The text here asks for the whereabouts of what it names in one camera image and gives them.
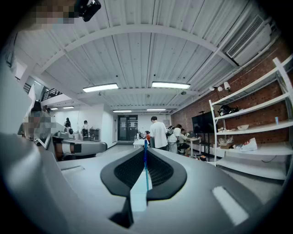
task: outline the plastic bag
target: plastic bag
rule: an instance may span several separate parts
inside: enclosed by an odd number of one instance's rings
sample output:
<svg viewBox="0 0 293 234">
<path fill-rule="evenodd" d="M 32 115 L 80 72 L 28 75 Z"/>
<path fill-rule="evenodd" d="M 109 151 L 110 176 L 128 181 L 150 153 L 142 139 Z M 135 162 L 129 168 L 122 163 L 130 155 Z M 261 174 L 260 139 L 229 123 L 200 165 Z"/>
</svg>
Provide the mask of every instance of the plastic bag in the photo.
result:
<svg viewBox="0 0 293 234">
<path fill-rule="evenodd" d="M 245 142 L 241 149 L 241 151 L 252 151 L 257 150 L 257 144 L 255 138 L 250 139 L 249 141 Z"/>
<path fill-rule="evenodd" d="M 228 139 L 219 138 L 219 145 L 227 145 L 233 142 L 233 136 Z"/>
</svg>

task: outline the red brick wall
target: red brick wall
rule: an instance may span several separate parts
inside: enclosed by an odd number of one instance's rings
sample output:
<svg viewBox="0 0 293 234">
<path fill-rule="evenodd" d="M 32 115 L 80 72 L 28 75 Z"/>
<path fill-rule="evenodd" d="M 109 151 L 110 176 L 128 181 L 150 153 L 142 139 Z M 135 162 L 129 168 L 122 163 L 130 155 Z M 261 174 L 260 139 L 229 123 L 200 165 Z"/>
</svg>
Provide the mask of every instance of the red brick wall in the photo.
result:
<svg viewBox="0 0 293 234">
<path fill-rule="evenodd" d="M 239 89 L 247 86 L 251 82 L 257 80 L 275 68 L 275 65 L 272 61 L 275 57 L 278 57 L 279 60 L 283 62 L 290 56 L 290 54 L 290 50 L 287 47 L 285 41 L 282 38 L 279 38 L 263 55 L 261 55 L 258 59 L 256 59 L 246 68 L 228 80 L 228 83 L 231 86 L 231 91 L 238 91 Z M 293 73 L 290 73 L 289 76 L 292 81 Z M 280 96 L 281 94 L 282 92 L 280 86 L 278 82 L 275 81 L 251 95 L 230 103 L 229 106 L 238 106 L 239 108 L 247 109 Z M 223 98 L 224 96 L 228 95 L 228 92 L 224 90 L 222 92 L 218 92 L 218 95 L 220 98 Z M 218 95 L 216 91 L 212 91 L 186 108 L 172 114 L 172 124 L 181 124 L 184 129 L 192 131 L 193 128 L 191 118 L 200 115 L 200 111 L 211 111 L 209 100 L 212 102 L 219 100 Z M 237 126 L 244 124 L 249 124 L 250 127 L 252 127 L 256 125 L 273 123 L 275 122 L 275 117 L 279 117 L 279 121 L 288 119 L 287 109 L 284 101 L 255 112 L 226 119 L 225 123 L 227 129 L 237 128 Z M 222 126 L 222 120 L 218 121 L 217 126 L 218 128 Z M 210 134 L 210 137 L 211 143 L 214 144 L 214 135 Z M 289 132 L 288 128 L 284 128 L 264 133 L 252 133 L 233 136 L 234 141 L 237 144 L 243 143 L 253 137 L 256 138 L 257 143 L 275 143 L 288 140 Z"/>
</svg>

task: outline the black monitor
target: black monitor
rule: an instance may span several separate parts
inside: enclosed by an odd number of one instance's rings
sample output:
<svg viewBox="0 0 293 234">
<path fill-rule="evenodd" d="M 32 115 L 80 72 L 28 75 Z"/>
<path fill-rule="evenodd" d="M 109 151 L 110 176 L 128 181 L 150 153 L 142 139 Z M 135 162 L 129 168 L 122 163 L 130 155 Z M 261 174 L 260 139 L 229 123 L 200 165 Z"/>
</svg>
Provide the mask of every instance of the black monitor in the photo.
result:
<svg viewBox="0 0 293 234">
<path fill-rule="evenodd" d="M 192 117 L 194 133 L 214 133 L 212 112 Z"/>
</svg>

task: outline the railing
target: railing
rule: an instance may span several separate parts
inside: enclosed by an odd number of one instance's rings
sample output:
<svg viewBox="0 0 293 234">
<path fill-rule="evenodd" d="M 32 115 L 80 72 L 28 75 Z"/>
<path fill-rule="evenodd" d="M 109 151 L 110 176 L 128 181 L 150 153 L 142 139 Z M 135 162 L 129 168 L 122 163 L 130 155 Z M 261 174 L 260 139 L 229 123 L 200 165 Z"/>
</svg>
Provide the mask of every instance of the railing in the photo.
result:
<svg viewBox="0 0 293 234">
<path fill-rule="evenodd" d="M 30 89 L 31 89 L 31 86 L 30 86 L 29 84 L 25 83 L 23 89 L 24 89 L 25 92 L 28 94 L 29 91 L 30 91 Z"/>
<path fill-rule="evenodd" d="M 42 97 L 42 101 L 47 100 L 51 97 L 56 97 L 58 95 L 62 94 L 60 91 L 56 90 L 56 89 L 51 89 L 47 92 L 44 92 L 44 95 Z"/>
</svg>

